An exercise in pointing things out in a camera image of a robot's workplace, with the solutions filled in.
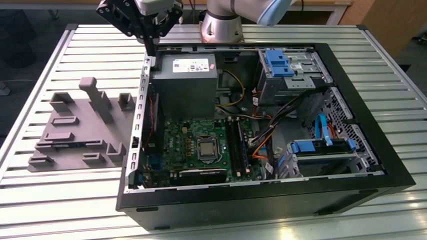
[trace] floor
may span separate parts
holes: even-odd
[[[7,96],[0,96],[0,146],[26,101],[34,81],[38,79],[49,60],[66,24],[105,23],[90,10],[80,11],[78,14],[72,10],[61,10],[57,20],[52,20],[48,11],[44,10],[26,10],[25,14],[37,33],[37,38],[29,43],[37,59],[30,66],[21,69],[9,68],[0,61],[0,81],[10,89]],[[414,41],[410,41],[396,58],[396,62],[398,64],[410,64],[406,75],[427,95],[427,46],[420,46]]]

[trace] green motherboard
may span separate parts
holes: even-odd
[[[261,178],[261,170],[257,160],[250,159],[245,174],[236,175],[229,153],[225,119],[166,121],[164,124],[164,145],[160,159],[158,172],[152,177],[156,178],[156,187],[166,187],[169,173],[173,171],[190,169],[224,169],[226,170],[226,182],[253,181]],[[244,140],[253,137],[250,122],[248,119],[238,120]],[[214,146],[216,158],[212,161],[201,160],[202,149],[200,141],[206,141],[206,147]]]

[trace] power supply label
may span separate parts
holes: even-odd
[[[173,62],[173,73],[190,73],[190,72],[208,72],[209,61],[206,58],[198,59],[174,59]]]

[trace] slotted aluminum table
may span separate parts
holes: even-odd
[[[0,150],[0,238],[427,238],[427,101],[366,30],[324,25],[242,28],[245,42],[329,44],[416,185],[338,215],[148,233],[114,210],[120,168],[26,171],[54,92],[84,98],[78,79],[93,76],[109,97],[121,92],[137,95],[145,49],[134,38],[110,25],[66,29]],[[200,42],[198,27],[176,26],[162,42]]]

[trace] ram slot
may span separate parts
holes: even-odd
[[[244,173],[249,173],[249,160],[248,160],[248,150],[246,150],[246,144],[245,144],[245,137],[242,134],[241,124],[238,118],[236,119],[236,125],[238,130],[238,142],[240,142],[240,151],[241,151],[241,166],[244,169]]]
[[[233,175],[240,177],[242,172],[242,166],[240,162],[238,133],[236,128],[236,122],[230,117],[225,120],[225,135],[228,143],[230,170]]]

